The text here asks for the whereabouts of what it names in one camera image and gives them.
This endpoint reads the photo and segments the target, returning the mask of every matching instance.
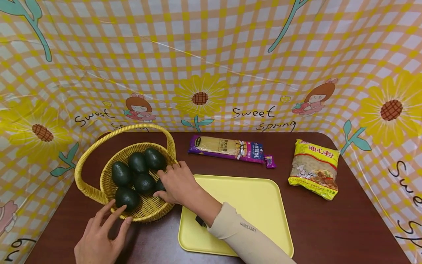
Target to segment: yellow wicker basket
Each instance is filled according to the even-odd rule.
[[[98,190],[88,184],[86,184],[81,177],[82,173],[82,166],[84,165],[85,161],[87,160],[88,156],[102,143],[109,140],[110,138],[126,132],[131,129],[136,128],[153,128],[163,132],[167,138],[167,149],[163,146],[160,146],[155,143],[137,143],[131,146],[128,146],[118,153],[116,153],[105,165],[100,178],[100,189]],[[97,142],[95,142],[79,159],[78,164],[76,165],[75,169],[75,182],[76,186],[78,186],[79,190],[81,190],[86,196],[89,198],[99,202],[100,204],[106,204],[112,199],[114,199],[114,194],[116,192],[116,185],[111,180],[111,165],[116,161],[122,161],[127,164],[127,160],[129,156],[134,152],[143,152],[149,147],[153,147],[160,151],[161,154],[164,155],[165,159],[167,160],[168,165],[173,165],[177,163],[176,161],[176,147],[174,144],[173,137],[170,133],[165,130],[164,128],[153,125],[153,124],[136,124],[130,125],[119,130],[116,130],[105,137],[101,138]],[[158,175],[155,171],[150,170],[149,173],[154,177],[157,181]],[[156,221],[163,216],[165,216],[172,208],[173,204],[169,204],[158,197],[153,197],[152,195],[149,196],[141,196],[142,205],[136,208],[133,212],[127,213],[124,212],[120,218],[125,219],[126,217],[132,216],[134,222],[142,222],[142,223],[149,223],[152,221]],[[111,211],[114,212],[117,208],[114,206]]]

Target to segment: basket handle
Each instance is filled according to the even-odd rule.
[[[83,194],[85,194],[87,197],[91,198],[92,200],[99,202],[100,204],[108,203],[107,197],[102,191],[98,190],[97,188],[92,187],[91,185],[87,184],[86,182],[82,180],[82,166],[84,165],[88,156],[102,143],[106,142],[107,140],[111,139],[112,137],[118,134],[121,134],[131,129],[136,129],[136,128],[154,128],[163,132],[167,138],[167,151],[173,159],[176,159],[176,146],[174,144],[174,139],[170,135],[170,133],[167,130],[165,130],[163,127],[160,127],[159,125],[154,125],[154,124],[136,124],[136,125],[129,125],[127,127],[123,127],[114,132],[111,132],[110,134],[104,136],[103,138],[95,142],[92,146],[89,147],[89,149],[79,159],[78,164],[76,165],[76,168],[75,168],[75,182],[76,182],[76,186],[78,187],[79,190],[81,190]]]

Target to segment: dried pasta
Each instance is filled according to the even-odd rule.
[[[188,152],[219,158],[264,163],[262,144],[256,142],[195,135],[190,141]]]

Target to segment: yellow bag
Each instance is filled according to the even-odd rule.
[[[338,193],[335,178],[339,156],[338,150],[296,140],[289,184],[302,185],[331,201]]]

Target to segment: dark green avocado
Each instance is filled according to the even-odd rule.
[[[161,179],[159,179],[156,183],[155,183],[155,191],[165,191],[164,185],[161,182]]]
[[[140,152],[135,152],[129,157],[127,162],[129,168],[136,173],[148,173],[145,157]]]
[[[148,173],[136,174],[133,177],[133,186],[139,194],[150,195],[155,190],[154,177]]]
[[[119,187],[115,195],[117,208],[126,205],[126,212],[131,212],[141,204],[139,194],[129,187]]]
[[[111,166],[111,179],[119,187],[128,186],[132,181],[132,172],[126,164],[116,161]]]
[[[167,167],[165,157],[158,150],[149,147],[144,151],[143,155],[145,156],[146,164],[150,169],[158,171],[161,169],[165,170]]]

